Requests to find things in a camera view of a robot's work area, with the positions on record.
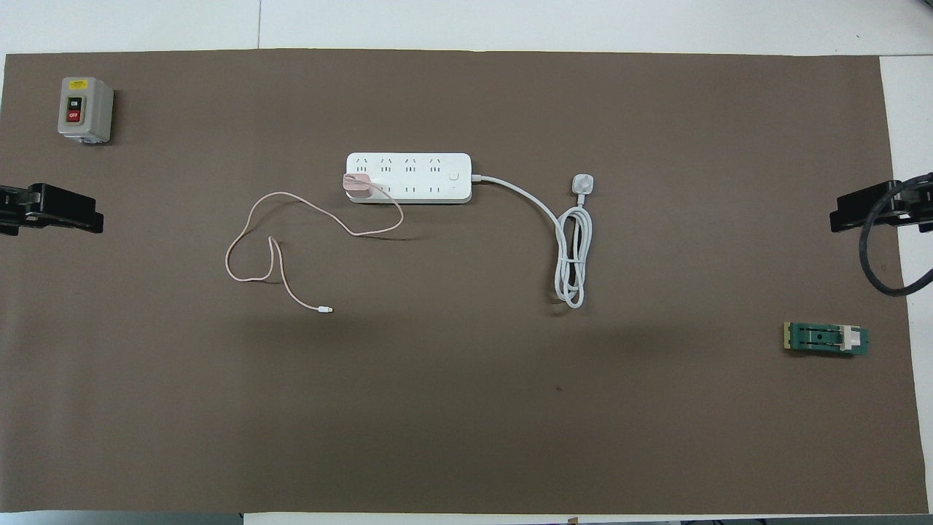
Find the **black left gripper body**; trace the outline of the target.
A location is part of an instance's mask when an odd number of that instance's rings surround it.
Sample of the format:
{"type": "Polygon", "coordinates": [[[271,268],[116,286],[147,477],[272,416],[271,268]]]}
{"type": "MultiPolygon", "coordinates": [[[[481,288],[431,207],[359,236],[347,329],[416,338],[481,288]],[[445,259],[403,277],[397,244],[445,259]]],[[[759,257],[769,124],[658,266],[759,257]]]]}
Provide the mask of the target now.
{"type": "Polygon", "coordinates": [[[3,236],[18,236],[20,227],[26,225],[32,211],[31,188],[1,186],[1,233],[3,236]]]}

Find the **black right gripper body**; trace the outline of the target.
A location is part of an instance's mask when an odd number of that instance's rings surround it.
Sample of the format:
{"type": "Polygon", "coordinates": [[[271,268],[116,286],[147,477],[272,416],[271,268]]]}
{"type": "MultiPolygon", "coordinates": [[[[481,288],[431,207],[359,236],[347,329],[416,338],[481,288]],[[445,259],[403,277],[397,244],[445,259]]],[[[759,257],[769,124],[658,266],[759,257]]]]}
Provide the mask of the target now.
{"type": "Polygon", "coordinates": [[[897,228],[916,225],[920,233],[932,232],[932,174],[924,174],[897,182],[900,213],[897,228]]]}

